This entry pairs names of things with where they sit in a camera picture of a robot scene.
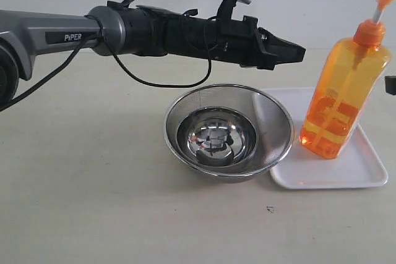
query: white table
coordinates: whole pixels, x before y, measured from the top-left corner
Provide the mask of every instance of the white table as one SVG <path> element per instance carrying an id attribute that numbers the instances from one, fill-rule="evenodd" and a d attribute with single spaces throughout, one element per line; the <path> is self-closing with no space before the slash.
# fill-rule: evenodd
<path id="1" fill-rule="evenodd" d="M 327 53 L 307 51 L 273 72 L 214 62 L 209 83 L 315 86 Z M 38 57 L 20 91 L 65 58 Z M 193 82 L 206 68 L 174 56 L 122 59 L 161 83 L 182 83 L 175 74 Z M 206 181 L 163 140 L 164 113 L 184 92 L 143 86 L 110 57 L 81 53 L 1 113 L 0 263 L 395 263 L 396 97 L 383 79 L 361 123 L 390 179 L 361 190 L 295 192 L 269 174 Z"/>

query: plastic tray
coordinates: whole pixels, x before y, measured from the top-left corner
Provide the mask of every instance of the plastic tray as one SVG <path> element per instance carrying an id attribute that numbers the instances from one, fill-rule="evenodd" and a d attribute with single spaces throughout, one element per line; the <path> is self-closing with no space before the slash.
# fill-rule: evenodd
<path id="1" fill-rule="evenodd" d="M 360 125 L 340 156 L 334 160 L 322 159 L 299 144 L 298 134 L 314 88 L 272 88 L 262 91 L 286 107 L 296 129 L 295 142 L 289 154 L 270 170 L 277 184 L 287 189 L 350 189 L 386 184 L 386 168 Z"/>

